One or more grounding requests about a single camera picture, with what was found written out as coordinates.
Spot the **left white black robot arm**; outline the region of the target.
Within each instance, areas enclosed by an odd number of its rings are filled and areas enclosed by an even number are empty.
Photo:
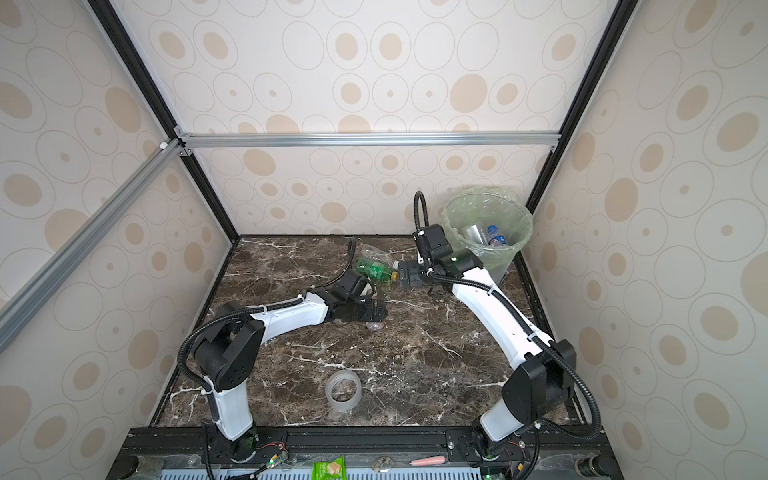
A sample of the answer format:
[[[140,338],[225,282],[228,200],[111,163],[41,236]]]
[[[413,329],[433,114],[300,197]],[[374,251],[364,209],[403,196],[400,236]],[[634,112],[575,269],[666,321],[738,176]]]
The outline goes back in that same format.
[[[279,336],[335,320],[380,323],[387,314],[372,280],[354,269],[357,241],[347,242],[345,268],[331,280],[280,302],[223,306],[182,341],[177,366],[206,396],[214,426],[229,441],[254,426],[247,380],[262,346]]]

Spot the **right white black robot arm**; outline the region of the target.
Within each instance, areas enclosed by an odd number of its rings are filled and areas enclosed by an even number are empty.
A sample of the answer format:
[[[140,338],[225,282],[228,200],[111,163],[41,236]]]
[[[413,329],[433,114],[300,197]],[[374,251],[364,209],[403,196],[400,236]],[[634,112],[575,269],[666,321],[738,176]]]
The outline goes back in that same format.
[[[406,288],[441,287],[453,294],[481,321],[505,354],[512,375],[504,383],[501,399],[473,424],[472,438],[478,453],[494,456],[513,434],[548,425],[576,440],[600,436],[602,422],[594,395],[576,372],[577,356],[566,340],[556,342],[539,329],[499,289],[481,260],[470,250],[455,250],[443,227],[431,223],[426,197],[413,199],[417,258],[398,268]],[[578,433],[545,415],[580,391],[587,402],[591,423]]]

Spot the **square clear frosted bottle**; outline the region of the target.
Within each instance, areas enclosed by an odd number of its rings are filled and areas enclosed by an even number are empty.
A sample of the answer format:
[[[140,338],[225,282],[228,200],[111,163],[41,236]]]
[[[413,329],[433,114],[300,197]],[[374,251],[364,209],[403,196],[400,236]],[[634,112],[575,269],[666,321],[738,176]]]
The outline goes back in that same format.
[[[477,245],[485,246],[487,240],[481,227],[476,224],[469,225],[462,230],[463,236],[469,241]]]

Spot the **blue label water bottle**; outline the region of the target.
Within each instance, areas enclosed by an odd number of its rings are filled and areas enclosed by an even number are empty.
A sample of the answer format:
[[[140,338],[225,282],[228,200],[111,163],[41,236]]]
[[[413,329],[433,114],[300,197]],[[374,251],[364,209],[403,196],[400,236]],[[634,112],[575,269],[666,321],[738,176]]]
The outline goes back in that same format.
[[[486,231],[487,243],[491,247],[505,247],[508,245],[506,237],[496,225],[490,225]]]

